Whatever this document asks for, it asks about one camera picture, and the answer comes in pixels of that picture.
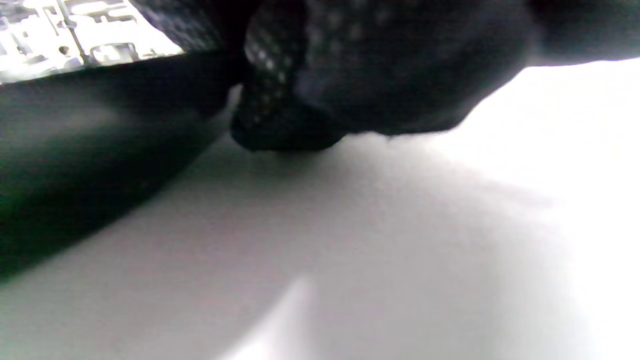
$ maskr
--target dark cloth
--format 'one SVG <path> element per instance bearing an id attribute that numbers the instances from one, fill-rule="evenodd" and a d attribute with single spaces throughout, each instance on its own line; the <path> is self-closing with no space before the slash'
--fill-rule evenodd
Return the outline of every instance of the dark cloth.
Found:
<path id="1" fill-rule="evenodd" d="M 133 0 L 185 51 L 246 52 L 253 149 L 443 131 L 524 67 L 640 56 L 626 0 Z"/>

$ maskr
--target white surface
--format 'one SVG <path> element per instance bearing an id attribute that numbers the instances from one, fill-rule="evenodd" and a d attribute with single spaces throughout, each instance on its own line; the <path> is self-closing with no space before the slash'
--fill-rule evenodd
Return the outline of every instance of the white surface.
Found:
<path id="1" fill-rule="evenodd" d="M 640 61 L 527 69 L 443 135 L 212 146 L 0 290 L 0 358 L 640 359 Z"/>

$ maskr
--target dark green object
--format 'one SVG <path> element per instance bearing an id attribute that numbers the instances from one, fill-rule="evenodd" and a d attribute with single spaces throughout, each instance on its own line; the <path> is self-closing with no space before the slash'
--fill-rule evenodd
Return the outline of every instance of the dark green object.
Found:
<path id="1" fill-rule="evenodd" d="M 140 203 L 226 126 L 244 61 L 192 53 L 0 87 L 0 281 Z"/>

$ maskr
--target white floor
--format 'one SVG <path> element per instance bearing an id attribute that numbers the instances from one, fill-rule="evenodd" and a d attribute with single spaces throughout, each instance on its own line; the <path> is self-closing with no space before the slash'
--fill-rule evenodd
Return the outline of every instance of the white floor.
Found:
<path id="1" fill-rule="evenodd" d="M 527 69 L 447 134 L 224 140 L 0 289 L 7 360 L 640 359 L 640 60 Z"/>

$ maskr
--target polka dot fabric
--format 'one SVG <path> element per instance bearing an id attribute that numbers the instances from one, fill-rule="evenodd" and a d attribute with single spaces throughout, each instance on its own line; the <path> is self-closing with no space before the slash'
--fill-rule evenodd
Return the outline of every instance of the polka dot fabric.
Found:
<path id="1" fill-rule="evenodd" d="M 231 130 L 251 150 L 318 150 L 368 131 L 443 131 L 540 54 L 640 56 L 639 42 L 623 41 L 640 39 L 637 2 L 132 2 L 185 51 L 244 52 Z M 588 19 L 598 28 L 588 29 Z"/>
<path id="2" fill-rule="evenodd" d="M 185 52 L 223 48 L 218 27 L 201 0 L 131 0 L 131 4 Z"/>

